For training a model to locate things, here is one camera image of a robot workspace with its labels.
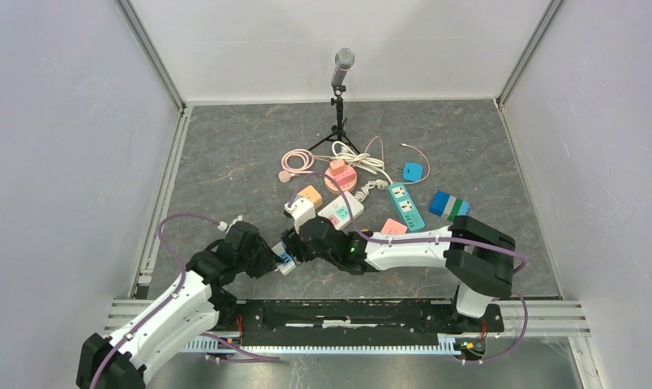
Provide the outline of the beige cube plug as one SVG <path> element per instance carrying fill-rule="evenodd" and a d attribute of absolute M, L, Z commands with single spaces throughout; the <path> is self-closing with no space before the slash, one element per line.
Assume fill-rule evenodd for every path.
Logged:
<path fill-rule="evenodd" d="M 318 210 L 323 206 L 323 196 L 312 185 L 305 186 L 304 188 L 302 188 L 298 192 L 298 197 L 309 200 L 314 205 L 315 210 Z"/>

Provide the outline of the pink cube plug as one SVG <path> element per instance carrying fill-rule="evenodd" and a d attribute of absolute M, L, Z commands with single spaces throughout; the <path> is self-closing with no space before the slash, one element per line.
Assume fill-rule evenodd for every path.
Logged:
<path fill-rule="evenodd" d="M 384 222 L 384 225 L 380 230 L 380 232 L 383 234 L 392 234 L 392 235 L 404 234 L 407 231 L 408 231 L 408 227 L 406 224 L 398 222 L 393 218 L 388 218 Z"/>

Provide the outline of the blue plug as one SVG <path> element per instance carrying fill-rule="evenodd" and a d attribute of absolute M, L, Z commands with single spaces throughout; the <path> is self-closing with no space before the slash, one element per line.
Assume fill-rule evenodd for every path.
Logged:
<path fill-rule="evenodd" d="M 419 182 L 424 177 L 424 168 L 413 162 L 407 162 L 404 164 L 401 171 L 401 178 L 404 182 Z"/>

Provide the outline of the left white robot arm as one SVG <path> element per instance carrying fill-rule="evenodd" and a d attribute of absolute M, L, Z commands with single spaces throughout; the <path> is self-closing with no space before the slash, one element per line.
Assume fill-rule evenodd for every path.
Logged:
<path fill-rule="evenodd" d="M 194 254 L 184 272 L 143 312 L 108 336 L 94 333 L 83 343 L 79 388 L 145 388 L 158 370 L 204 332 L 227 330 L 237 319 L 236 297 L 224 287 L 244 273 L 273 271 L 282 258 L 244 221 Z"/>

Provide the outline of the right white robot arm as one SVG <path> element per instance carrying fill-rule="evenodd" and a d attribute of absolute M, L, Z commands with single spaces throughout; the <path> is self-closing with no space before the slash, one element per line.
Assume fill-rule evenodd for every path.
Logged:
<path fill-rule="evenodd" d="M 516 242 L 470 216 L 421 233 L 343 232 L 316 216 L 281 235 L 285 252 L 296 262 L 323 259 L 354 276 L 399 267 L 443 268 L 460 282 L 450 318 L 470 331 L 490 303 L 511 297 L 513 276 L 522 269 Z"/>

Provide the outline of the round pink socket base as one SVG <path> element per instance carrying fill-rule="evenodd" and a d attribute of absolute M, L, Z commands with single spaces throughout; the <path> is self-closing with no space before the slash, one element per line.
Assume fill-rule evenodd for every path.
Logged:
<path fill-rule="evenodd" d="M 337 186 L 343 191 L 352 191 L 356 187 L 358 175 L 354 168 L 346 166 L 342 171 L 334 173 L 332 169 L 327 169 L 324 174 L 327 178 L 324 179 L 324 184 L 327 190 L 332 194 L 337 194 Z"/>

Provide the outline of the white power strip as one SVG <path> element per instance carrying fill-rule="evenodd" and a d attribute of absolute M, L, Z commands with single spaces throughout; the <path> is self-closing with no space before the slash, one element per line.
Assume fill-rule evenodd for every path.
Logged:
<path fill-rule="evenodd" d="M 336 230 L 343 230 L 352 220 L 363 214 L 364 206 L 350 193 L 345 192 L 344 196 L 337 196 L 327 204 L 321 211 L 316 211 L 316 216 L 321 216 L 335 226 Z M 280 257 L 277 263 L 277 270 L 284 276 L 288 275 L 300 264 L 297 263 L 286 251 L 285 244 L 280 240 L 272 247 L 272 250 Z"/>

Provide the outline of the pink adapter on round base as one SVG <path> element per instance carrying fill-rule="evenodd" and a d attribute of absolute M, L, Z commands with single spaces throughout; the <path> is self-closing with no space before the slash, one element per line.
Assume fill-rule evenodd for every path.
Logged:
<path fill-rule="evenodd" d="M 329 164 L 327 174 L 343 190 L 351 190 L 357 182 L 355 169 L 342 159 L 335 159 Z"/>

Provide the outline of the teal power strip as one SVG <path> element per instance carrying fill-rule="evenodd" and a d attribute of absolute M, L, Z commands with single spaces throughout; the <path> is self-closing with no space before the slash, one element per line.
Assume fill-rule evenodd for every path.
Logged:
<path fill-rule="evenodd" d="M 399 217 L 410 232 L 419 232 L 426 228 L 418 207 L 403 183 L 389 184 L 388 194 Z"/>

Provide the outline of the black tripod stand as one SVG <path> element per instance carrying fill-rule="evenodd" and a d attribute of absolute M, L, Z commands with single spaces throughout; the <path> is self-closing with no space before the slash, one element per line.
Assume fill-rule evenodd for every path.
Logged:
<path fill-rule="evenodd" d="M 345 131 L 345 123 L 347 117 L 344 112 L 344 99 L 343 94 L 347 91 L 345 85 L 339 85 L 333 88 L 334 97 L 331 98 L 330 104 L 336 110 L 336 123 L 331 127 L 331 134 L 322 138 L 319 142 L 308 148 L 308 151 L 314 151 L 318 146 L 323 143 L 342 142 L 348 146 L 352 151 L 359 152 L 358 148 L 347 136 Z"/>

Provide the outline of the blue green toy block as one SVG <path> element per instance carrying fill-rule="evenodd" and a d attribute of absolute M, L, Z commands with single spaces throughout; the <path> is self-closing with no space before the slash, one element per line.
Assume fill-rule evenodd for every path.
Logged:
<path fill-rule="evenodd" d="M 429 205 L 429 212 L 432 215 L 440 216 L 453 222 L 458 216 L 467 216 L 470 211 L 470 204 L 451 194 L 436 191 Z"/>

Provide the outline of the silver microphone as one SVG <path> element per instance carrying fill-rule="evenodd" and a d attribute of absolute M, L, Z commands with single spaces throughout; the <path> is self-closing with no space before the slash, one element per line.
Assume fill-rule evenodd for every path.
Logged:
<path fill-rule="evenodd" d="M 341 88 L 347 72 L 355 64 L 355 54 L 350 48 L 340 49 L 334 57 L 334 71 L 332 73 L 331 85 L 333 88 Z"/>

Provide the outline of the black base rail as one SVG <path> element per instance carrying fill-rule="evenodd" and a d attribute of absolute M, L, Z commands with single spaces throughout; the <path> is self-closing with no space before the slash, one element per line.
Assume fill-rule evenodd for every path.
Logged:
<path fill-rule="evenodd" d="M 500 308 L 481 318 L 429 298 L 245 300 L 219 318 L 217 332 L 239 333 L 246 346 L 422 346 L 438 336 L 502 332 Z"/>

